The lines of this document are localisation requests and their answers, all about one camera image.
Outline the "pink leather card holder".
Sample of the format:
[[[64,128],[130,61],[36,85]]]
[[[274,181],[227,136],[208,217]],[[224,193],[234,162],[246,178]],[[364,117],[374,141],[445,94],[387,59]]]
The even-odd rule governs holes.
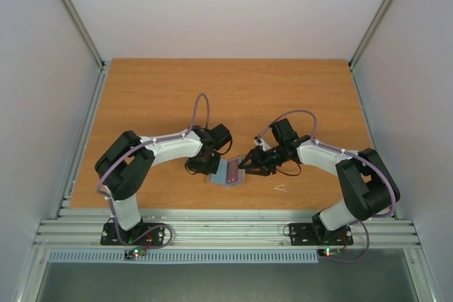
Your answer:
[[[242,160],[241,156],[231,160],[221,158],[217,172],[208,177],[208,182],[224,187],[243,184],[245,181],[245,170],[239,168]]]

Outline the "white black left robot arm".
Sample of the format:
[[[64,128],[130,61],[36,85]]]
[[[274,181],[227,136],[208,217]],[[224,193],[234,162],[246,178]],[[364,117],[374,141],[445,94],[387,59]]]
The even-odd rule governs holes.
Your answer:
[[[159,137],[122,133],[95,164],[99,177],[96,192],[109,202],[118,237],[126,244],[142,237],[136,193],[151,168],[184,158],[189,174],[214,175],[219,169],[220,149],[231,145],[231,133],[223,124],[212,129],[195,125]]]

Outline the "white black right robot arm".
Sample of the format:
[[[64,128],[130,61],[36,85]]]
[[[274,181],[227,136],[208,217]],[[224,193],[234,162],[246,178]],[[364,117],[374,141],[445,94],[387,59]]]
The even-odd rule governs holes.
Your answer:
[[[340,228],[381,216],[385,209],[392,214],[401,193],[380,155],[374,149],[349,151],[321,143],[309,135],[299,136],[289,120],[269,126],[277,142],[268,146],[261,137],[240,162],[249,175],[269,176],[283,163],[310,165],[337,177],[343,199],[312,217],[313,237],[321,243],[335,238]]]

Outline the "right controller circuit board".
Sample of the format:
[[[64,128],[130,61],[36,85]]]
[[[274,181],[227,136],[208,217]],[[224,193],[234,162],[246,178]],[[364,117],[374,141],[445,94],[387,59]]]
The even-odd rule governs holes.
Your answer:
[[[318,255],[320,257],[335,257],[343,253],[343,249],[340,248],[323,248],[318,249]]]

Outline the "controller circuit board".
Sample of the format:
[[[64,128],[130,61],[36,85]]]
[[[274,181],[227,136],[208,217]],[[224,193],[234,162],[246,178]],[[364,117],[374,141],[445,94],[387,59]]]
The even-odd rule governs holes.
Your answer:
[[[318,255],[320,257],[335,257],[343,253],[343,249],[340,248],[323,248],[318,249]]]
[[[131,250],[126,250],[124,251],[124,260],[130,261],[130,260],[136,260],[140,257],[144,257],[147,253],[147,250],[144,248],[134,248]]]

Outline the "left controller circuit board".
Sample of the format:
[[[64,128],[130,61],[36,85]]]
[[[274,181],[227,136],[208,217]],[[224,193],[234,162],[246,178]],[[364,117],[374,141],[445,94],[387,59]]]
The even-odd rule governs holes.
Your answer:
[[[144,257],[147,253],[147,250],[144,248],[134,248],[131,250],[126,250],[124,251],[124,260],[130,261],[130,260],[136,260],[140,257]]]

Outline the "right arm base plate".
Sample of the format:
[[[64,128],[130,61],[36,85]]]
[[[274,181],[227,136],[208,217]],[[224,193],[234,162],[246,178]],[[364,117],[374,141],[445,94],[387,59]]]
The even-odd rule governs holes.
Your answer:
[[[350,227],[343,225],[329,231],[321,222],[320,212],[312,216],[310,223],[289,223],[288,237],[293,246],[340,246],[353,245]]]

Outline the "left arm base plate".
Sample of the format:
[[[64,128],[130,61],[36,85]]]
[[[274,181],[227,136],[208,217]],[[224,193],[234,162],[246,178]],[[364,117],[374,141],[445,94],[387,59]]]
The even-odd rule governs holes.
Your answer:
[[[136,226],[125,231],[119,225],[115,224],[113,218],[103,224],[101,231],[101,245],[121,246],[147,246],[159,247],[164,244],[166,235],[163,224],[145,223],[141,220]]]

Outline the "aluminium front rail frame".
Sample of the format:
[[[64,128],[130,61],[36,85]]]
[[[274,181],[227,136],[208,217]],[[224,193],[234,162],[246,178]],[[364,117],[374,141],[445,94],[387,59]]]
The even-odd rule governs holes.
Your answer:
[[[220,210],[143,209],[144,221],[171,226],[175,238],[171,248],[185,249],[288,249],[287,224],[309,222],[311,210]],[[62,208],[55,219],[39,223],[33,245],[36,248],[97,248],[107,209]],[[353,249],[421,247],[410,220],[370,219],[365,226],[352,226]]]

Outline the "left aluminium frame post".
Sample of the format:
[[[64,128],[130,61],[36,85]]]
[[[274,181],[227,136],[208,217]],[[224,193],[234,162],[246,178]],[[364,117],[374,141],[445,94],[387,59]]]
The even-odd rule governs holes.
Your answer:
[[[71,18],[73,24],[78,30],[82,40],[84,41],[86,47],[88,48],[91,56],[93,57],[94,62],[100,70],[103,70],[105,66],[105,61],[103,60],[101,54],[99,53],[93,39],[91,38],[86,26],[84,25],[81,16],[79,15],[74,2],[72,0],[61,0],[63,6],[65,7],[69,17]]]

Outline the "aluminium frame post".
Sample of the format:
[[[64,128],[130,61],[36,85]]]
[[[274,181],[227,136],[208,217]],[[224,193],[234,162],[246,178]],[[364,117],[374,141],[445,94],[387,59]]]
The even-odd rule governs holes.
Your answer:
[[[352,57],[348,62],[348,66],[351,72],[354,71],[355,65],[359,62],[361,56],[363,55],[366,47],[370,43],[377,29],[384,20],[387,12],[391,8],[394,0],[381,0],[380,4],[377,7],[375,14],[373,15],[365,33],[363,34],[357,48],[355,49]]]
[[[100,70],[103,70],[105,66],[105,61],[103,60],[101,54],[99,53],[93,39],[91,38],[86,26],[84,25],[81,16],[79,15],[74,2],[72,0],[61,0],[63,6],[65,7],[69,17],[71,18],[73,24],[78,30],[82,40],[84,41],[86,47],[88,48],[91,56],[93,57],[94,62]]]

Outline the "right aluminium frame post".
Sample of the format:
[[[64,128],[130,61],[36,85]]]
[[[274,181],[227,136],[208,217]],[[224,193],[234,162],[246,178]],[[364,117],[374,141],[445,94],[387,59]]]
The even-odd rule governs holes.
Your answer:
[[[391,8],[394,0],[381,0],[380,4],[377,7],[375,14],[373,15],[365,33],[363,34],[357,48],[355,49],[352,57],[348,62],[348,66],[351,72],[354,71],[355,65],[359,62],[361,56],[363,55],[366,47],[370,43],[377,29],[384,20],[387,12]]]

